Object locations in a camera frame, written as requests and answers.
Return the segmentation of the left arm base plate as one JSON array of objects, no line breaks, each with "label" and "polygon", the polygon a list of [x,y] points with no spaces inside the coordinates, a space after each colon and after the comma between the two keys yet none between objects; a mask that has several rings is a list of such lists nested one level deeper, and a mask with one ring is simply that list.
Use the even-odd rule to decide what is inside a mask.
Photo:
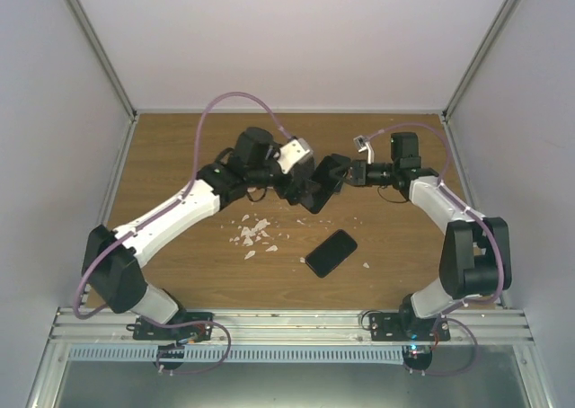
[{"label": "left arm base plate", "polygon": [[185,348],[196,342],[209,341],[211,338],[211,322],[214,314],[210,312],[180,311],[169,324],[183,324],[196,322],[177,328],[167,328],[152,324],[141,317],[133,324],[128,324],[126,330],[131,332],[136,341],[165,341],[157,349],[160,352],[159,359],[154,359],[154,364],[162,371],[174,372],[183,365]]}]

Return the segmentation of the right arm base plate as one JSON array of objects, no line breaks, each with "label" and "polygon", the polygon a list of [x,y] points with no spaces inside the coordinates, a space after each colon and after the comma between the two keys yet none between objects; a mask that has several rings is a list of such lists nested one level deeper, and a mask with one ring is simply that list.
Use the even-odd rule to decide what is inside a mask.
[{"label": "right arm base plate", "polygon": [[367,310],[361,313],[358,323],[363,330],[369,331],[372,341],[400,342],[403,364],[410,371],[426,373],[438,345],[451,339],[446,320],[417,318],[407,310]]}]

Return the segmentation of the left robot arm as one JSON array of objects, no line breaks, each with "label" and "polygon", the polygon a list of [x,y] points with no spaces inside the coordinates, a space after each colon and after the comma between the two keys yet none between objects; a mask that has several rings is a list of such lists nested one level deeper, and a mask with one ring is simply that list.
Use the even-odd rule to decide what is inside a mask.
[{"label": "left robot arm", "polygon": [[268,131],[249,127],[164,203],[127,224],[94,228],[80,286],[91,287],[114,313],[142,315],[154,321],[163,338],[176,339],[185,328],[183,308],[147,282],[143,268],[176,237],[246,197],[250,188],[272,188],[289,204],[300,203],[313,171],[313,150],[304,139],[280,145]]}]

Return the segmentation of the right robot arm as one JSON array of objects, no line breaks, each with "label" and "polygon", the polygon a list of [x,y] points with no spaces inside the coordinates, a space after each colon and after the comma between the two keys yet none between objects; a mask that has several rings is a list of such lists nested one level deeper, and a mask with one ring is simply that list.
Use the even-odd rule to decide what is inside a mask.
[{"label": "right robot arm", "polygon": [[487,217],[457,197],[441,173],[423,166],[414,132],[394,132],[388,163],[378,163],[371,138],[354,139],[365,159],[336,162],[328,176],[352,187],[391,187],[421,209],[444,236],[438,277],[404,298],[397,313],[399,333],[421,341],[437,333],[437,320],[469,304],[490,304],[511,285],[509,226]]}]

